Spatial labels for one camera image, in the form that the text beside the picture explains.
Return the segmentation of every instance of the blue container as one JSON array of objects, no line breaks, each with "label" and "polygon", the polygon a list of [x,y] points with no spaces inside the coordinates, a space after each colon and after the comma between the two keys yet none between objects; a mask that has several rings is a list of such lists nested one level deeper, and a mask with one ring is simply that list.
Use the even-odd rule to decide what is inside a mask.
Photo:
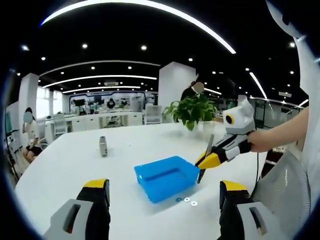
[{"label": "blue container", "polygon": [[196,184],[199,168],[179,156],[134,167],[138,183],[152,203],[161,202]]}]

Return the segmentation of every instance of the ceiling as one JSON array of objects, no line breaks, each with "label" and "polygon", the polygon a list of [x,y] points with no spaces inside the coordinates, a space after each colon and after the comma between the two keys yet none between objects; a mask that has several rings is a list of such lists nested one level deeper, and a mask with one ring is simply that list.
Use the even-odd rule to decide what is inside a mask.
[{"label": "ceiling", "polygon": [[[52,5],[51,9],[54,12],[76,2],[80,1]],[[22,44],[29,51],[20,48],[16,56],[14,70],[20,73],[15,76],[16,80],[28,73],[40,75],[40,86],[101,75],[158,78],[159,69],[178,62],[195,68],[205,87],[221,92],[222,97],[236,97],[246,92],[249,96],[263,97],[249,74],[252,72],[269,99],[283,101],[279,92],[292,94],[286,101],[293,104],[308,98],[299,87],[298,53],[295,47],[290,47],[293,39],[274,22],[264,1],[157,2],[207,25],[229,43],[236,54],[231,54],[199,27],[171,13],[141,5],[103,3],[62,14],[28,36]],[[103,86],[106,79],[74,80],[50,89],[73,94],[75,89]],[[122,82],[122,86],[139,86],[140,91],[158,90],[157,79],[116,76],[108,79]]]}]

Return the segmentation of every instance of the white column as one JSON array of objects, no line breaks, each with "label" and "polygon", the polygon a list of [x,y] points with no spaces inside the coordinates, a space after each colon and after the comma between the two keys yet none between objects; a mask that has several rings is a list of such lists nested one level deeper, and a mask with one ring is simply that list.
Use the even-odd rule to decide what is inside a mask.
[{"label": "white column", "polygon": [[165,109],[171,102],[179,101],[183,91],[195,80],[197,80],[197,74],[193,67],[171,62],[161,68],[159,71],[158,105]]},{"label": "white column", "polygon": [[70,97],[68,95],[62,94],[62,112],[63,113],[69,113],[69,99]]},{"label": "white column", "polygon": [[28,144],[28,135],[22,133],[24,114],[28,107],[32,109],[33,115],[36,116],[36,99],[39,76],[29,73],[21,80],[19,90],[19,129],[21,144],[25,147]]},{"label": "white column", "polygon": [[54,114],[54,92],[49,91],[49,115]]}]

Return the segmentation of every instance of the person's hand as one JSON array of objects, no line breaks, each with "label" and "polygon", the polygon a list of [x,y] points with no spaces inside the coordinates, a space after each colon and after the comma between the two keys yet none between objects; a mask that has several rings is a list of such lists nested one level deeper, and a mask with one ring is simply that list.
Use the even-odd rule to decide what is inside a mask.
[{"label": "person's hand", "polygon": [[252,143],[251,152],[263,153],[273,148],[268,131],[253,131],[248,135],[248,142]]}]

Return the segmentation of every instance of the black wire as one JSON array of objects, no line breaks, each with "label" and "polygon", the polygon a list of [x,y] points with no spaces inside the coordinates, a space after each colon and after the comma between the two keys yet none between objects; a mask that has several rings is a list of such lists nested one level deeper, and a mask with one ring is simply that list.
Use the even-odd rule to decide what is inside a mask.
[{"label": "black wire", "polygon": [[253,188],[253,191],[251,194],[252,197],[256,191],[256,187],[257,187],[257,183],[258,183],[258,175],[259,175],[259,153],[257,152],[257,154],[256,154],[256,176],[255,176],[255,185],[254,185],[254,188]]}]

